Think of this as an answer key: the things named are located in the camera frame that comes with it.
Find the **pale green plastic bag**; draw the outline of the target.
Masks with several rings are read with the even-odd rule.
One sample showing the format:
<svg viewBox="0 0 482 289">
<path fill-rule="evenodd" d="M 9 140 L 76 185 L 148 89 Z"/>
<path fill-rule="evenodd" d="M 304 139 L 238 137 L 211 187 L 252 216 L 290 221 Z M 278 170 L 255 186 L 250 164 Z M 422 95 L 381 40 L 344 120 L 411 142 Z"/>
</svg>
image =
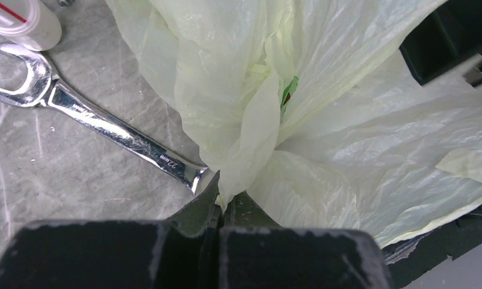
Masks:
<svg viewBox="0 0 482 289">
<path fill-rule="evenodd" d="M 440 1 L 108 1 L 141 74 L 220 172 L 287 227 L 380 246 L 482 204 L 482 88 L 421 87 L 399 45 Z"/>
</svg>

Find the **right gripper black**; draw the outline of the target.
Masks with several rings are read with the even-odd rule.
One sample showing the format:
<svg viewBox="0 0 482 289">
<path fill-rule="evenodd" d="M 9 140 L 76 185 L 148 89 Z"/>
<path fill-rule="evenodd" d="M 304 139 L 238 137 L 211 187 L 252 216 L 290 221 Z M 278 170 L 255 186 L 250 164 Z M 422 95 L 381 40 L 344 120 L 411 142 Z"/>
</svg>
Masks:
<svg viewBox="0 0 482 289">
<path fill-rule="evenodd" d="M 447 1 L 404 39 L 400 52 L 420 85 L 482 56 L 482 1 Z M 482 61 L 463 77 L 471 86 L 482 85 Z"/>
</svg>

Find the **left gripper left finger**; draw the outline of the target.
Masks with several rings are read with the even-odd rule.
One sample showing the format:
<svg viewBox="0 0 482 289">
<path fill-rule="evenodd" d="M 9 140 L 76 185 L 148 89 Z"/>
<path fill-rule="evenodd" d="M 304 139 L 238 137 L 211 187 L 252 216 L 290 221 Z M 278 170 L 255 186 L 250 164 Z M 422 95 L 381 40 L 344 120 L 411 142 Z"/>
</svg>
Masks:
<svg viewBox="0 0 482 289">
<path fill-rule="evenodd" d="M 200 180 L 201 191 L 193 200 L 168 218 L 168 221 L 184 235 L 199 235 L 206 228 L 218 196 L 218 180 L 220 172 L 207 171 Z"/>
</svg>

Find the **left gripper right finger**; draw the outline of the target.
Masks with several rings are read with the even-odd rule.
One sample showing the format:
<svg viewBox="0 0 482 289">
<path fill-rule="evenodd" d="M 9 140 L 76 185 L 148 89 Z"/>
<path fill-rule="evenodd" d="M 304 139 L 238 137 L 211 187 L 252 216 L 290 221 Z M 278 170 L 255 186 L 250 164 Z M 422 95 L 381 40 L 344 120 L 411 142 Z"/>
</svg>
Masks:
<svg viewBox="0 0 482 289">
<path fill-rule="evenodd" d="M 280 228 L 246 191 L 236 195 L 224 213 L 224 226 Z"/>
</svg>

